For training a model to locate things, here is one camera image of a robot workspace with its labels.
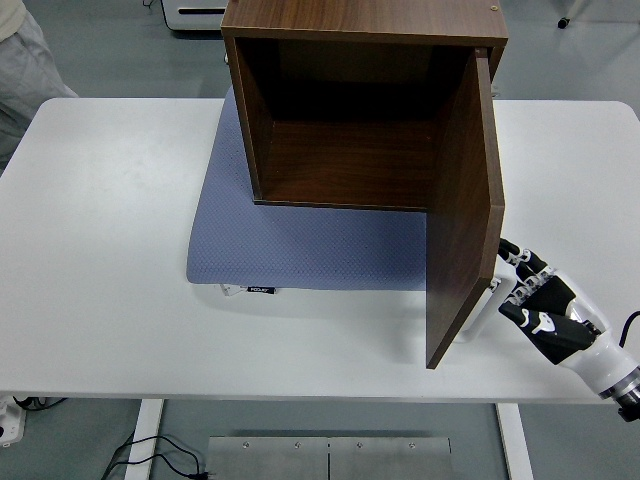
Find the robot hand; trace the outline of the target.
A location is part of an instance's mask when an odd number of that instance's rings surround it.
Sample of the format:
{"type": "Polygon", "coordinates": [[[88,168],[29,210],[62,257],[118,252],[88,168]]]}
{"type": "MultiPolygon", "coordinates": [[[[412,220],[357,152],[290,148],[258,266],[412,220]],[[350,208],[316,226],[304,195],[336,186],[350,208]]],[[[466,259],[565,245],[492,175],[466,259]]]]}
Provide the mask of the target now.
{"type": "Polygon", "coordinates": [[[614,340],[606,318],[533,251],[502,239],[499,257],[517,282],[499,307],[552,364],[575,372],[600,398],[639,418],[639,362],[614,340]]]}

